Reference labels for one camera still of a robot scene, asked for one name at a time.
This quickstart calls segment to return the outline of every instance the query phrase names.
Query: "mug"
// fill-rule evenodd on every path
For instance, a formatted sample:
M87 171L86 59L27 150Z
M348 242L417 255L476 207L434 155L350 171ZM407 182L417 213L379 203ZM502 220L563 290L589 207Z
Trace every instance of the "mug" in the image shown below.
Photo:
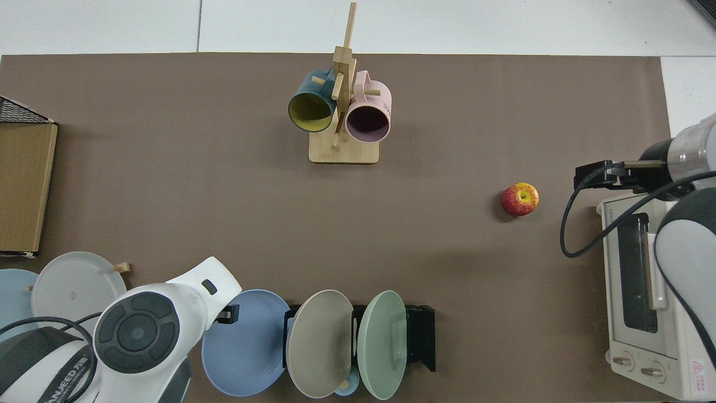
M289 102L291 121L309 132L328 128L336 110L336 101L331 99L334 84L332 68L310 72Z
M392 96L380 81L370 80L367 70L356 73L354 97L348 107L345 128L362 143L377 143L390 132Z

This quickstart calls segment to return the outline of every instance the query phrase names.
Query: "mug handle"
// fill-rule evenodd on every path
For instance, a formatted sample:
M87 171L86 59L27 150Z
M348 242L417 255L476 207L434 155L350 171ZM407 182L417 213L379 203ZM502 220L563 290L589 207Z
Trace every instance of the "mug handle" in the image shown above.
M353 94L355 99L360 102L368 102L368 97L365 96L365 85L370 84L370 76L368 70L361 70L356 73L356 83L353 86Z

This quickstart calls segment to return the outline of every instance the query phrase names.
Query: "oven door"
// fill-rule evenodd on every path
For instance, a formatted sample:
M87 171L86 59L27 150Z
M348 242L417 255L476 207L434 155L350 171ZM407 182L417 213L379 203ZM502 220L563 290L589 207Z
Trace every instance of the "oven door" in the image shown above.
M603 223L611 224L643 195L604 202ZM671 290L650 252L669 205L654 200L612 231L606 248L611 336L615 341L678 359Z

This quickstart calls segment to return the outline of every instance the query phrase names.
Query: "red apple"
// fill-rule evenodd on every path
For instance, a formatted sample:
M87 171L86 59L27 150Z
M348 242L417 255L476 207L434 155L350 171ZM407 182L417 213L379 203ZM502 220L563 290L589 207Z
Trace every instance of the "red apple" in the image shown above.
M513 216L530 214L539 203L539 194L534 186L520 182L508 187L502 193L502 208Z

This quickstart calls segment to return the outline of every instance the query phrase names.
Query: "black cable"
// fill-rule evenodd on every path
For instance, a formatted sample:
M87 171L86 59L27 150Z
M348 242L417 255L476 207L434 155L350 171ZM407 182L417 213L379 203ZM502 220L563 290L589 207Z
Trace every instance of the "black cable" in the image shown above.
M579 185L574 189L574 193L572 193L571 197L569 198L569 201L567 202L567 206L564 209L564 215L562 216L562 223L559 228L559 246L562 248L562 253L564 253L567 257L579 257L587 253L591 248L597 246L611 231L614 230L614 228L617 228L624 220L626 220L630 215L632 215L636 210L642 208L646 203L649 203L651 200L656 199L657 197L665 194L668 191L671 191L673 189L676 189L679 186L688 184L693 181L699 181L701 179L708 179L708 178L714 178L716 177L716 171L710 171L710 172L704 172L702 174L696 174L691 175L683 179L679 179L677 181L673 181L670 184L666 184L657 190L653 191L648 196L644 197L643 199L639 200L634 206L629 207L624 213L622 213L619 217L617 217L610 225L608 225L606 228L604 228L604 231L602 231L599 235L597 235L590 243L588 243L585 247L581 248L580 250L576 252L569 252L565 246L564 242L564 232L567 225L567 216L569 215L569 210L572 208L572 204L574 203L574 199L577 197L577 194L584 190L586 184L596 178L598 175L604 173L605 171L612 169L612 168L621 168L624 166L623 162L618 163L611 163L607 164L605 166L600 166L598 169L595 169L594 172L589 174L582 182L579 183Z
M87 315L87 316L85 316L84 318L79 319L78 321L74 321L74 322L79 325L79 324L81 324L81 323L87 322L89 319L94 319L94 318L96 318L96 317L98 317L98 316L100 316L100 315L102 315L102 312L96 312L96 313L93 313L92 315ZM64 328L61 328L60 330L61 330L61 331L67 331L67 330L69 330L71 327L72 327L72 326L67 325L67 326L65 326Z
M81 334L82 337L87 341L87 344L92 346L92 336L87 330L85 330L83 327L81 327L74 321L65 318L58 318L55 316L38 316L36 318L21 319L20 321L10 323L9 325L0 329L0 335L18 326L37 322L55 322L67 325L78 331L79 334ZM87 389L89 389L92 380L95 378L95 373L97 372L97 357L95 357L95 354L92 351L90 351L89 354L89 371L87 372L87 380L84 381L82 387L79 388L79 390L77 390L75 394L73 394L66 400L66 403L73 403L74 401L79 399L87 391Z

